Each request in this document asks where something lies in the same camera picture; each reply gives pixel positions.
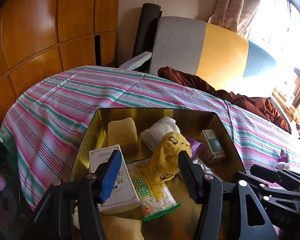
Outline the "white printed carton box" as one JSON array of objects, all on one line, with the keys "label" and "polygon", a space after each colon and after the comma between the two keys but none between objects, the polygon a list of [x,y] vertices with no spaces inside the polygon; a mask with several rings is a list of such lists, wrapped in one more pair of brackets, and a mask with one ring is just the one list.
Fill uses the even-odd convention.
[{"label": "white printed carton box", "polygon": [[[89,151],[90,171],[95,172],[100,164],[108,161],[114,150],[121,152],[118,144]],[[132,179],[129,175],[124,157],[117,174],[110,197],[103,203],[98,204],[101,213],[105,215],[114,215],[136,209],[140,206],[140,200],[134,189]]]}]

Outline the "small green white box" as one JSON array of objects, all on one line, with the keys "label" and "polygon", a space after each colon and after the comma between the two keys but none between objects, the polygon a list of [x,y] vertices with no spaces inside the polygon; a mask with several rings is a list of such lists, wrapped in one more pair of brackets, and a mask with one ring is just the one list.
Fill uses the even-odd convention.
[{"label": "small green white box", "polygon": [[212,165],[225,158],[225,152],[213,129],[204,129],[198,138],[204,144],[204,157],[207,165]]}]

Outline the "yellow sock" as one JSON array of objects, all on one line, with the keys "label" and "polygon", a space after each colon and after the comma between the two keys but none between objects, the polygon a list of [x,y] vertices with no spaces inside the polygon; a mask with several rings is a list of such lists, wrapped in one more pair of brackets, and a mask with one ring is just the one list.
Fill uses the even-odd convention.
[{"label": "yellow sock", "polygon": [[163,183],[172,180],[180,171],[178,154],[186,151],[192,157],[191,145],[178,132],[167,133],[159,142],[149,162],[148,174],[151,181]]}]

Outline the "yellow sponge cake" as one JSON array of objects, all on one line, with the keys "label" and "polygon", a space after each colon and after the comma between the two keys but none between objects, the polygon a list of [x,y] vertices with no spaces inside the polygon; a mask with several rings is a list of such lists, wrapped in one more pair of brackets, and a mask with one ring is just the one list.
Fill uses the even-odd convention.
[{"label": "yellow sponge cake", "polygon": [[140,220],[103,215],[102,223],[107,239],[144,239]]},{"label": "yellow sponge cake", "polygon": [[139,151],[138,134],[131,117],[108,124],[108,146],[119,145],[122,153]]}]

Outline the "green white cracker packet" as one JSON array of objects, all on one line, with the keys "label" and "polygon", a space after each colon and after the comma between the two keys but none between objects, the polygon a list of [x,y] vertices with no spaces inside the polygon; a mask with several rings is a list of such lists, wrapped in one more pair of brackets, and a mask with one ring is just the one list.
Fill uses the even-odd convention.
[{"label": "green white cracker packet", "polygon": [[136,190],[142,221],[149,221],[171,213],[181,207],[173,198],[165,183],[155,183],[149,178],[150,159],[142,159],[127,164],[129,175]]}]

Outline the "cream sock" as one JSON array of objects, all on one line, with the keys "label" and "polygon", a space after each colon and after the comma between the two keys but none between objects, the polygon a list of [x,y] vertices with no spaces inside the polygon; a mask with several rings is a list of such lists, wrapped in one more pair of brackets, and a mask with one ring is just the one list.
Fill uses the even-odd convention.
[{"label": "cream sock", "polygon": [[162,138],[170,132],[180,133],[179,127],[176,125],[176,121],[168,116],[161,118],[150,128],[141,132],[141,141],[150,149],[153,153],[155,148],[161,142]]}]

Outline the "green-edged cracker packet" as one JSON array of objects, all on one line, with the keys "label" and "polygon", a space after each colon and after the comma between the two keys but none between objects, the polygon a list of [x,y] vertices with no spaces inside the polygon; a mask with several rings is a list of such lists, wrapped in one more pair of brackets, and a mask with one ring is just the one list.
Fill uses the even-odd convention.
[{"label": "green-edged cracker packet", "polygon": [[213,172],[213,170],[211,170],[211,168],[209,168],[208,166],[206,166],[198,157],[194,157],[192,159],[192,162],[194,164],[198,164],[202,168],[202,170],[204,171],[204,173],[208,173],[208,174],[213,175],[214,177],[217,177],[217,175]]}]

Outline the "purple cartoon snack packet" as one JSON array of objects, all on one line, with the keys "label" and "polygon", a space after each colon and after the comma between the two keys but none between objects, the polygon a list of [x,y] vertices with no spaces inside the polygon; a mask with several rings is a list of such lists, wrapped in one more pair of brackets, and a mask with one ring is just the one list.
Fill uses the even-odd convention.
[{"label": "purple cartoon snack packet", "polygon": [[289,155],[285,150],[281,150],[279,162],[289,163]]}]

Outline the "white plastic-wrapped bun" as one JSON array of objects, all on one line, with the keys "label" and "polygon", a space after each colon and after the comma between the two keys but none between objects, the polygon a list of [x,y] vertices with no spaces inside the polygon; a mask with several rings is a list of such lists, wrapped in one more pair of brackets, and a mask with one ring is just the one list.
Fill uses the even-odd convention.
[{"label": "white plastic-wrapped bun", "polygon": [[79,217],[78,217],[78,206],[75,206],[74,213],[72,214],[72,221],[75,228],[80,229],[79,226]]}]

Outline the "gold metal tin box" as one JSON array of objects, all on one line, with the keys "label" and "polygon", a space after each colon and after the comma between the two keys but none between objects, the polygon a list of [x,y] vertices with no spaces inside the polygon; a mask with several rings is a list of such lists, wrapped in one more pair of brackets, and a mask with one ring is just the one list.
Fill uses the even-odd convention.
[{"label": "gold metal tin box", "polygon": [[[236,172],[245,171],[239,153],[217,113],[169,108],[101,108],[95,112],[85,132],[72,168],[71,180],[78,180],[88,173],[90,150],[108,146],[108,124],[128,117],[135,122],[139,141],[138,150],[129,149],[123,154],[128,163],[151,157],[164,134],[174,129],[195,141],[203,130],[212,129],[224,150],[225,158],[209,164],[209,168],[224,181],[231,181]],[[201,207],[189,198],[180,175],[166,185],[181,206],[159,218],[143,222],[143,237],[192,239]]]}]

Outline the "striped pink green bedsheet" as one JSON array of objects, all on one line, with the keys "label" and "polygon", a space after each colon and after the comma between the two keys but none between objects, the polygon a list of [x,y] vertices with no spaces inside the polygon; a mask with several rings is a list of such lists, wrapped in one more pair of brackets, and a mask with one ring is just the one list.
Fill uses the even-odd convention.
[{"label": "striped pink green bedsheet", "polygon": [[17,149],[22,193],[34,209],[52,181],[69,180],[84,134],[100,108],[155,107],[218,114],[248,170],[275,167],[281,150],[300,173],[300,140],[227,101],[149,74],[82,66],[29,88],[7,111],[0,130]]}]

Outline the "dark red blanket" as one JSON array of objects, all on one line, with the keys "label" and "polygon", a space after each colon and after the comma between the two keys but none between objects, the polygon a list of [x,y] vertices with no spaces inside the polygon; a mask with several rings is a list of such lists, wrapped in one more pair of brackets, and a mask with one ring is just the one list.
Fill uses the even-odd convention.
[{"label": "dark red blanket", "polygon": [[233,105],[264,118],[286,132],[289,131],[288,123],[268,98],[249,98],[245,95],[227,92],[222,89],[216,90],[200,77],[181,72],[169,66],[159,68],[157,74],[158,77],[163,79],[170,80],[185,87],[195,88],[219,99],[228,101]]}]

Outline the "orange wooden wardrobe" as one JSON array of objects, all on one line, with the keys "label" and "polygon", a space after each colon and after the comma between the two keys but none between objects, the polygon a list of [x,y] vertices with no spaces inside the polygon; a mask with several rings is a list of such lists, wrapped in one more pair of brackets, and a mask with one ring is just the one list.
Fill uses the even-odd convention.
[{"label": "orange wooden wardrobe", "polygon": [[83,65],[116,65],[119,0],[8,0],[0,10],[0,126],[17,97]]}]

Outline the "black rolled mat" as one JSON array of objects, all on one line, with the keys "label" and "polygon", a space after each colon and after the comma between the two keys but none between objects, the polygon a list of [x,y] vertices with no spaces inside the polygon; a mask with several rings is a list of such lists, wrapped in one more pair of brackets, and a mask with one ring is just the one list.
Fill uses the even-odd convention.
[{"label": "black rolled mat", "polygon": [[153,3],[142,5],[132,57],[153,50],[157,23],[161,15],[161,6]]}]

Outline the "beige curtain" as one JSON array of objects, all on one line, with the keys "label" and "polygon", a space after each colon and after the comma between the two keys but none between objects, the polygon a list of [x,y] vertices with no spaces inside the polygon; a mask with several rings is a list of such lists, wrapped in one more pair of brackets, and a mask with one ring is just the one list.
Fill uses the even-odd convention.
[{"label": "beige curtain", "polygon": [[245,36],[261,0],[218,0],[209,23]]}]

